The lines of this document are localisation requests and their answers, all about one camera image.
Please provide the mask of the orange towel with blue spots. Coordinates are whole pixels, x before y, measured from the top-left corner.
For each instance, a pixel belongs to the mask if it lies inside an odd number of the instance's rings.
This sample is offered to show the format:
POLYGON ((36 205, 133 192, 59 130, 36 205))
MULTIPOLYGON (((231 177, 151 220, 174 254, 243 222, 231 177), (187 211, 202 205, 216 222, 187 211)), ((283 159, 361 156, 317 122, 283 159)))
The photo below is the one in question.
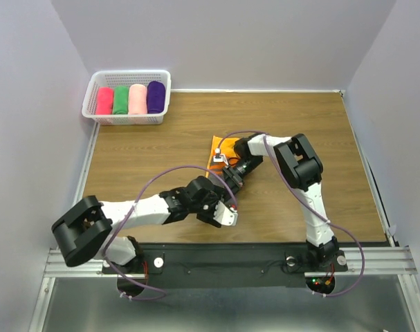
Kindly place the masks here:
POLYGON ((238 140, 238 138, 223 140, 221 137, 213 136, 207 168, 220 176, 225 166, 234 166, 240 160, 234 150, 235 143, 238 140))

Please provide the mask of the pink microfiber towel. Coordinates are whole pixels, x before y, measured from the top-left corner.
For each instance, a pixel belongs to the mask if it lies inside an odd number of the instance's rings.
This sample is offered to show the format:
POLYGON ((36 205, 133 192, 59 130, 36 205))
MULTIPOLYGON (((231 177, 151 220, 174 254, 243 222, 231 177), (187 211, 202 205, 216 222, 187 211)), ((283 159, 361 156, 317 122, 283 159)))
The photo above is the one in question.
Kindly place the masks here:
POLYGON ((109 87, 100 87, 96 95, 95 114, 108 116, 113 112, 114 90, 109 87))

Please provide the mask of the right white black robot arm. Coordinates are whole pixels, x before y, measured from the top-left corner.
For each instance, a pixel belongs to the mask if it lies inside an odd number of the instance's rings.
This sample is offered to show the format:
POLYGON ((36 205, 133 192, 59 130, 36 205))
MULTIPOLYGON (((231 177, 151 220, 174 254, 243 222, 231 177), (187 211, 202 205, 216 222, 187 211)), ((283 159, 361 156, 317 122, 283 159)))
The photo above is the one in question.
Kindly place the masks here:
POLYGON ((330 265, 339 251, 322 200, 323 164, 308 138, 299 133, 275 137, 254 133, 240 138, 233 150, 240 160, 262 160, 267 156, 284 184, 301 205, 306 223, 307 262, 315 270, 330 265))

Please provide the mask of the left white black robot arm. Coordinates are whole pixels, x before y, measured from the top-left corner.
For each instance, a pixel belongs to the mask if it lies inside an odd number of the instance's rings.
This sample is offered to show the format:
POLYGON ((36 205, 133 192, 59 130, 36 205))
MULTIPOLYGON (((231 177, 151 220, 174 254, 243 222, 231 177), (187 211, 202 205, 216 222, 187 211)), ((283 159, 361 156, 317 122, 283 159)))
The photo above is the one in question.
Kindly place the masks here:
POLYGON ((199 176, 185 187, 137 203, 100 202, 95 196, 88 196, 60 217, 51 230, 68 267, 107 258, 133 273, 142 266, 142 252, 134 238, 117 237, 116 232, 142 225, 174 223, 189 214, 217 228, 232 226, 237 213, 227 204, 225 193, 222 187, 199 176))

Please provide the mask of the purple rolled towel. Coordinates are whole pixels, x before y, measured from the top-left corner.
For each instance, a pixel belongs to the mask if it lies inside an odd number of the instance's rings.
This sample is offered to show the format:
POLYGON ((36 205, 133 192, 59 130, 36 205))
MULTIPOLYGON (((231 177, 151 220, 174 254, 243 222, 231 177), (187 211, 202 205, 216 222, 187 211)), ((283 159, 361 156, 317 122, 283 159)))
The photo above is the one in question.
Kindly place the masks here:
POLYGON ((166 88, 163 83, 152 81, 147 86, 147 112, 162 113, 165 108, 166 88))

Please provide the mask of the light pink rolled towel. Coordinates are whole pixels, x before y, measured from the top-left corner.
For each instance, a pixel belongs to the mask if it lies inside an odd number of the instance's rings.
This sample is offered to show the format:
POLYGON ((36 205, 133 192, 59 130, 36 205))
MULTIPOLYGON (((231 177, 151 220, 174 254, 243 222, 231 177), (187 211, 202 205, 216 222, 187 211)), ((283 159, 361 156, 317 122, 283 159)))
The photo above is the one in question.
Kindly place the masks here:
POLYGON ((128 114, 147 114, 147 87, 142 84, 133 84, 129 87, 128 114))

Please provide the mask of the green rolled towel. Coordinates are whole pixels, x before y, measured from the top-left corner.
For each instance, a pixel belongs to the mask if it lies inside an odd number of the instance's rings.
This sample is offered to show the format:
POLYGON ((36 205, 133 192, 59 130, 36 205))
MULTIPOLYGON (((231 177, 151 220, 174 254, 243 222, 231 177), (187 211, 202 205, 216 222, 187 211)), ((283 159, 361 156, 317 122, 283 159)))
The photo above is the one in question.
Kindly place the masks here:
POLYGON ((113 115, 128 114, 129 87, 117 86, 113 90, 113 115))

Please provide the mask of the white plastic basket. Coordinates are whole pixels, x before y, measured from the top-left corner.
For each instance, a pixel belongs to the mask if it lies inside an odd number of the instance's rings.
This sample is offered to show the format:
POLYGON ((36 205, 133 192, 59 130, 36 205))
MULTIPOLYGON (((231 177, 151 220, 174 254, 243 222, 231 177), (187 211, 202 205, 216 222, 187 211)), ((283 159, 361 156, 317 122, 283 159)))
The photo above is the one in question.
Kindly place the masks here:
POLYGON ((159 125, 170 104, 166 70, 107 70, 94 73, 82 115, 101 125, 159 125))

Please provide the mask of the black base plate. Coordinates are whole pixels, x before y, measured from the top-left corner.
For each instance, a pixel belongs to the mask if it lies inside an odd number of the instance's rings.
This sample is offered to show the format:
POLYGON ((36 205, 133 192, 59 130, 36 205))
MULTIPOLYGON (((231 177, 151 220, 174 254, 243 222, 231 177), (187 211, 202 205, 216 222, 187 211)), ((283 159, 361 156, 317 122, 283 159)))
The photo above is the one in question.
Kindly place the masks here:
POLYGON ((125 274, 155 288, 304 288, 315 278, 398 275, 410 254, 400 247, 346 244, 323 266, 309 261, 303 243, 144 243, 143 256, 125 274))

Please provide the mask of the aluminium frame rail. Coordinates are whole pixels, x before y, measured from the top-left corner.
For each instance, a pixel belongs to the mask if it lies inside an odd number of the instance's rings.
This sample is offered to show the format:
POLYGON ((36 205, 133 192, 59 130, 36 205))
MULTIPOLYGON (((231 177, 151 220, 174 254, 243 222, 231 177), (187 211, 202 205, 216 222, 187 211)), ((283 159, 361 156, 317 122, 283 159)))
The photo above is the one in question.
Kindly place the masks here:
POLYGON ((148 271, 166 273, 168 268, 178 267, 189 273, 193 268, 251 268, 260 273, 272 267, 283 267, 290 273, 304 273, 307 277, 323 274, 334 269, 336 275, 416 275, 417 268, 409 248, 344 248, 337 258, 324 268, 312 268, 296 250, 281 248, 245 248, 193 250, 191 248, 144 249, 148 271))

